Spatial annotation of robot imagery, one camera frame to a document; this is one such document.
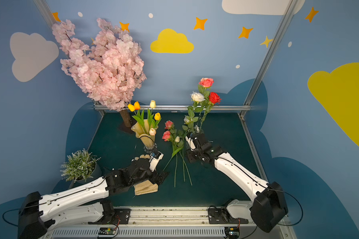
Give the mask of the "white tulip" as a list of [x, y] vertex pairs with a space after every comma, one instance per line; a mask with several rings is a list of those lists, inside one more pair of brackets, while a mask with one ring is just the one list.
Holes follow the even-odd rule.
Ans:
[[155, 119], [153, 114], [153, 109], [156, 107], [156, 102], [154, 100], [151, 100], [149, 108], [148, 108], [148, 124], [149, 129], [155, 128]]
[[179, 136], [171, 136], [171, 135], [163, 136], [162, 139], [164, 141], [171, 142], [172, 150], [173, 150], [170, 160], [167, 162], [166, 166], [164, 167], [165, 170], [169, 165], [169, 163], [171, 162], [171, 160], [183, 149], [183, 140]]

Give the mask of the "pale pink tulip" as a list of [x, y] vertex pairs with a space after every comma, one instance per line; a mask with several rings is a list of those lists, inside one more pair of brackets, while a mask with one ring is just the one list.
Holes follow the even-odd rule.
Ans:
[[149, 130], [149, 135], [151, 135], [151, 136], [155, 136], [155, 135], [156, 135], [156, 133], [157, 133], [157, 131], [156, 131], [156, 129], [155, 129], [155, 128], [150, 128], [150, 130]]

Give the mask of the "red rose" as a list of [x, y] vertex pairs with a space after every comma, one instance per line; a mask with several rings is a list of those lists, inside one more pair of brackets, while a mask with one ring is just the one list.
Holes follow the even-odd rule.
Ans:
[[204, 113], [200, 120], [199, 129], [202, 128], [202, 125], [206, 119], [207, 114], [211, 111], [211, 109], [214, 107], [215, 104], [219, 104], [220, 102], [221, 102], [220, 96], [215, 92], [210, 92], [207, 99], [207, 105], [204, 107]]

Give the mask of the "orange yellow tulip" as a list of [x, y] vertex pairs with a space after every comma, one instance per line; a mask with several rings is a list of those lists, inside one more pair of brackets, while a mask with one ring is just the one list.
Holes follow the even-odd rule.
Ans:
[[144, 121], [144, 110], [141, 111], [141, 106], [138, 101], [136, 101], [134, 104], [128, 104], [128, 109], [131, 112], [134, 112], [133, 118], [137, 121], [137, 123], [140, 125], [143, 133], [147, 133], [145, 128], [145, 121]]

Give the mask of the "pink rose with stem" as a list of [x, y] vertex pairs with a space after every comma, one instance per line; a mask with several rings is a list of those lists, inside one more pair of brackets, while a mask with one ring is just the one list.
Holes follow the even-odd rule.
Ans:
[[198, 84], [198, 93], [201, 93], [205, 97], [204, 107], [207, 105], [207, 99], [211, 92], [210, 88], [213, 86], [214, 80], [211, 78], [201, 78]]

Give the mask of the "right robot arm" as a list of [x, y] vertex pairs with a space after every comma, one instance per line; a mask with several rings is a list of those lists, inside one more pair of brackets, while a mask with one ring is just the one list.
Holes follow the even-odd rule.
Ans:
[[204, 133], [189, 133], [185, 137], [189, 161], [209, 163], [229, 177], [251, 200], [250, 203], [232, 200], [224, 206], [234, 219], [252, 220], [259, 229], [270, 233], [288, 214], [282, 187], [268, 183], [238, 163], [226, 150], [208, 141]]

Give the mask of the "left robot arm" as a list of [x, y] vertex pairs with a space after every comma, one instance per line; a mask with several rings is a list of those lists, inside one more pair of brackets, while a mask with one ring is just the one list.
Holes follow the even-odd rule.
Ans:
[[26, 196], [19, 209], [18, 238], [37, 239], [45, 235], [53, 216], [97, 199], [127, 192], [130, 187], [149, 180], [160, 184], [163, 180], [156, 167], [163, 155], [134, 159], [125, 168], [113, 170], [87, 184], [60, 193], [40, 195], [33, 192]]

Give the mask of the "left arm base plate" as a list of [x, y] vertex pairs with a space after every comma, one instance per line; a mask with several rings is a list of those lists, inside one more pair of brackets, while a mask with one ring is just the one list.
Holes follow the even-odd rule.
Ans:
[[127, 225], [130, 219], [131, 209], [121, 208], [105, 212], [97, 222], [88, 222], [89, 225]]

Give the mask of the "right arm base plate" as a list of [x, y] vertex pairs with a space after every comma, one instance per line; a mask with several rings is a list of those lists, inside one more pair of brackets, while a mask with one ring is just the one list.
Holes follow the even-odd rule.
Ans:
[[238, 224], [238, 219], [232, 218], [225, 209], [209, 207], [207, 213], [209, 224]]

